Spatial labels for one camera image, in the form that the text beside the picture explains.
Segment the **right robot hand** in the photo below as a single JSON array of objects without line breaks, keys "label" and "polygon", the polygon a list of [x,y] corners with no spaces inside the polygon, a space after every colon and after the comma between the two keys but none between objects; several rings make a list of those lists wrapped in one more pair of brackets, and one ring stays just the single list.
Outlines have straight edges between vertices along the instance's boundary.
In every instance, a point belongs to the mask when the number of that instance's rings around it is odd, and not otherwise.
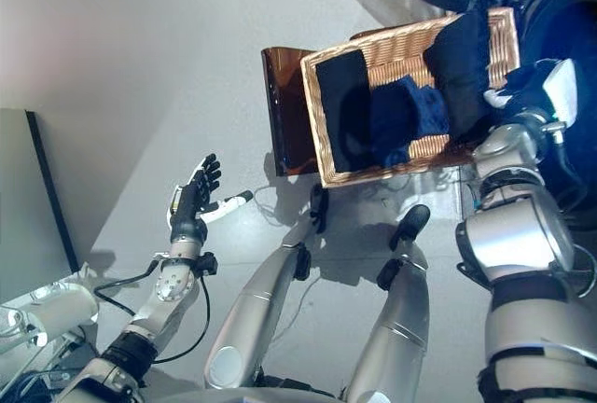
[{"label": "right robot hand", "polygon": [[576,123],[578,85],[572,59],[542,59],[509,72],[501,89],[483,92],[493,108],[515,115],[523,110],[540,109],[546,122],[561,122],[566,128]]}]

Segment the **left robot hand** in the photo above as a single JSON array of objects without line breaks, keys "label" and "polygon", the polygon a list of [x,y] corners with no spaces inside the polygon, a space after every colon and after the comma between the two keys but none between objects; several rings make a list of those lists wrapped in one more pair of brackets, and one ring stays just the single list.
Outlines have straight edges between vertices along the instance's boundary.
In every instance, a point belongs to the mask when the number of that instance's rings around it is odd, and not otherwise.
[{"label": "left robot hand", "polygon": [[183,186],[174,189],[167,213],[171,243],[181,240],[205,243],[208,223],[231,214],[254,198],[250,190],[245,190],[213,201],[211,195],[219,188],[220,176],[220,162],[212,153],[200,161]]}]

